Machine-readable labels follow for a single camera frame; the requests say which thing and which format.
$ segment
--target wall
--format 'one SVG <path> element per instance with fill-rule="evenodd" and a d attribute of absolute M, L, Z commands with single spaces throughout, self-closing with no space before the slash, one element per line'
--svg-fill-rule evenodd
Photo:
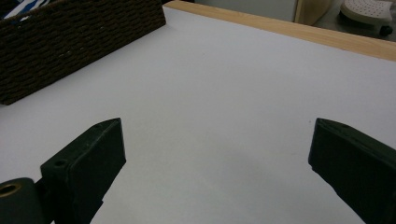
<path fill-rule="evenodd" d="M 253 15 L 275 18 L 282 21 L 294 20 L 294 0 L 195 0 L 195 3 L 222 7 Z"/>

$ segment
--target wooden table edge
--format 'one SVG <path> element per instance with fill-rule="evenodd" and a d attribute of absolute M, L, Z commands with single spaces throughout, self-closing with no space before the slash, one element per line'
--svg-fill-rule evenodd
<path fill-rule="evenodd" d="M 164 6 L 212 19 L 230 21 L 281 35 L 288 35 L 302 40 L 396 62 L 396 43 L 386 40 L 350 35 L 289 21 L 280 21 L 183 1 L 172 1 Z"/>

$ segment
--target white tabletop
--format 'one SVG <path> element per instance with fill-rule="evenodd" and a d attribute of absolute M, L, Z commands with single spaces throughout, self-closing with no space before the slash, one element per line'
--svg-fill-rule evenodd
<path fill-rule="evenodd" d="M 361 224 L 307 163 L 315 119 L 396 147 L 396 63 L 165 8 L 167 25 L 0 106 L 0 182 L 121 118 L 92 223 Z"/>

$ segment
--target screw hole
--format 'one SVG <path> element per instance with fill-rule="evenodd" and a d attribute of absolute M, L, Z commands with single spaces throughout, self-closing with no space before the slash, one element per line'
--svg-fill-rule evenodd
<path fill-rule="evenodd" d="M 17 192 L 21 188 L 20 184 L 8 184 L 3 187 L 0 187 L 0 198 L 7 197 L 15 192 Z"/>

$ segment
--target dark brown basket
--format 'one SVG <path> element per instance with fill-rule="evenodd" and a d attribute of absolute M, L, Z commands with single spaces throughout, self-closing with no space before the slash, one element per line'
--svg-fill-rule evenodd
<path fill-rule="evenodd" d="M 0 21 L 0 104 L 12 104 L 163 25 L 161 0 L 58 0 Z"/>

